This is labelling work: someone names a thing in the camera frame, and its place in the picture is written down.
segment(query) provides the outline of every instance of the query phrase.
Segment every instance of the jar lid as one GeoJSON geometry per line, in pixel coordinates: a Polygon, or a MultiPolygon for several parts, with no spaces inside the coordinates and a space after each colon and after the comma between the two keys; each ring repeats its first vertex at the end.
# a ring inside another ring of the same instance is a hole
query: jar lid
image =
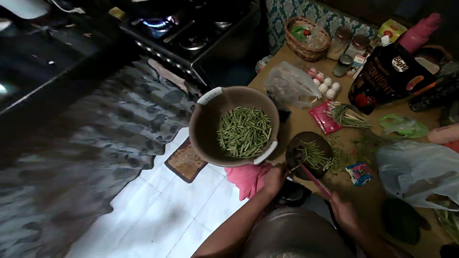
{"type": "Polygon", "coordinates": [[[350,55],[346,55],[346,54],[340,55],[339,61],[343,65],[350,65],[350,64],[352,64],[354,62],[352,57],[350,55]]]}
{"type": "Polygon", "coordinates": [[[366,50],[367,47],[370,45],[370,39],[365,35],[357,34],[352,39],[352,45],[357,50],[366,50]]]}
{"type": "Polygon", "coordinates": [[[349,41],[352,38],[352,30],[346,26],[339,26],[335,31],[335,38],[341,41],[349,41]]]}

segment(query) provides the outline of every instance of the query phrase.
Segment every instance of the gas stove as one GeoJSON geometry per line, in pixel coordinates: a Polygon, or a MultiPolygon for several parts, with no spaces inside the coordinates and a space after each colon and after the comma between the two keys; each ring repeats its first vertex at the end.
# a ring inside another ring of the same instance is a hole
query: gas stove
{"type": "Polygon", "coordinates": [[[247,85],[259,59],[254,57],[258,4],[221,15],[206,11],[205,2],[199,9],[164,18],[133,17],[120,27],[153,59],[192,83],[208,89],[247,85]],[[233,69],[242,73],[232,78],[233,69]]]}

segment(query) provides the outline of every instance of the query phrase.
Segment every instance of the egg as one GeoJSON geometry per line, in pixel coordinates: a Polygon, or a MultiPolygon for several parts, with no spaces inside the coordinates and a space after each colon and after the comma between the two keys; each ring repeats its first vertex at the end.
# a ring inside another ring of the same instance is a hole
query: egg
{"type": "Polygon", "coordinates": [[[320,85],[320,81],[317,80],[316,78],[313,79],[314,83],[317,85],[317,87],[320,85]]]}
{"type": "Polygon", "coordinates": [[[332,90],[335,90],[336,92],[340,90],[340,83],[334,83],[331,85],[332,90]]]}
{"type": "Polygon", "coordinates": [[[320,86],[319,86],[319,91],[322,93],[322,94],[325,94],[328,90],[328,86],[325,84],[325,83],[322,83],[320,86]]]}
{"type": "Polygon", "coordinates": [[[325,75],[324,75],[323,73],[318,73],[318,74],[316,74],[315,78],[316,78],[317,80],[319,80],[319,82],[322,83],[322,82],[324,82],[325,75]]]}
{"type": "Polygon", "coordinates": [[[330,100],[333,100],[336,96],[336,91],[334,89],[329,89],[326,93],[325,93],[325,96],[330,99],[330,100]]]}
{"type": "Polygon", "coordinates": [[[333,81],[331,80],[330,77],[327,77],[324,79],[324,83],[328,86],[328,87],[331,87],[331,84],[333,83],[333,81]]]}
{"type": "Polygon", "coordinates": [[[309,74],[312,78],[314,78],[315,75],[317,74],[317,70],[316,70],[315,68],[309,68],[308,74],[309,74]]]}

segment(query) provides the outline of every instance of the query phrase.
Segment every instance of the wooden table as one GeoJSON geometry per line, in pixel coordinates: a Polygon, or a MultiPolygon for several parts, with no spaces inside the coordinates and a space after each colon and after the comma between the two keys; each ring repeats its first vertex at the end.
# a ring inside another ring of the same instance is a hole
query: wooden table
{"type": "MultiPolygon", "coordinates": [[[[314,67],[317,70],[323,72],[326,76],[331,77],[333,82],[339,82],[341,84],[341,90],[339,91],[335,100],[343,103],[349,103],[347,93],[353,82],[353,79],[347,76],[343,78],[334,77],[331,71],[336,64],[335,61],[330,59],[323,59],[315,63],[305,62],[296,56],[288,48],[287,45],[284,45],[276,53],[276,55],[271,59],[266,67],[249,84],[249,87],[266,92],[264,89],[263,81],[266,79],[270,70],[282,61],[289,62],[290,64],[293,64],[303,69],[304,71],[306,71],[308,67],[314,67]]],[[[287,122],[281,125],[278,136],[279,145],[274,151],[275,154],[269,158],[269,161],[274,164],[283,163],[285,161],[286,145],[297,133],[303,131],[312,131],[318,133],[319,135],[324,135],[321,129],[317,126],[316,122],[309,115],[308,108],[289,108],[292,111],[291,116],[287,122]]],[[[427,112],[415,113],[409,109],[406,101],[402,101],[400,103],[388,104],[382,107],[378,107],[367,117],[367,119],[370,120],[374,125],[372,127],[373,132],[382,135],[382,129],[378,125],[377,120],[384,115],[392,113],[395,113],[399,116],[414,118],[417,121],[425,124],[430,129],[438,127],[437,119],[440,114],[439,110],[435,109],[427,112]]],[[[343,149],[349,154],[354,148],[353,141],[359,138],[358,129],[354,128],[342,128],[341,130],[334,132],[331,135],[338,136],[337,140],[344,144],[345,147],[343,149]]],[[[417,139],[417,141],[427,142],[427,139],[420,138],[417,139]]],[[[352,201],[360,218],[366,221],[375,233],[379,234],[403,250],[411,253],[415,258],[440,257],[439,250],[441,246],[451,243],[451,239],[438,225],[435,214],[431,209],[415,208],[424,218],[429,221],[432,226],[431,231],[421,229],[421,239],[417,245],[412,246],[402,243],[398,240],[395,240],[388,233],[386,233],[381,223],[380,207],[383,201],[387,199],[387,195],[384,192],[384,188],[378,175],[376,173],[373,173],[372,175],[374,176],[373,180],[361,187],[354,186],[352,184],[350,175],[348,173],[338,173],[337,175],[333,175],[332,173],[328,172],[321,180],[332,191],[339,191],[344,194],[346,199],[352,201]]],[[[317,187],[311,181],[302,180],[297,177],[294,178],[294,181],[307,187],[312,192],[321,195],[317,187]]]]}

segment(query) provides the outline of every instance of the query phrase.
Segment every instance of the bowl handle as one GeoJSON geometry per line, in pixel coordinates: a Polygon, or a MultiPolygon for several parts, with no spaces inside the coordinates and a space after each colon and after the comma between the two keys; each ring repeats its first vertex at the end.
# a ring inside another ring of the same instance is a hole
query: bowl handle
{"type": "Polygon", "coordinates": [[[214,97],[222,94],[223,91],[222,91],[222,87],[217,87],[215,89],[211,89],[210,91],[208,91],[206,94],[204,94],[202,97],[199,98],[199,100],[197,101],[197,103],[201,104],[201,105],[206,105],[207,102],[209,102],[211,99],[213,99],[214,97]]]}
{"type": "Polygon", "coordinates": [[[271,155],[271,153],[273,153],[276,147],[277,141],[273,141],[273,143],[271,143],[271,146],[265,151],[265,153],[253,160],[253,164],[258,165],[261,162],[263,162],[263,160],[265,160],[269,155],[271,155]]]}

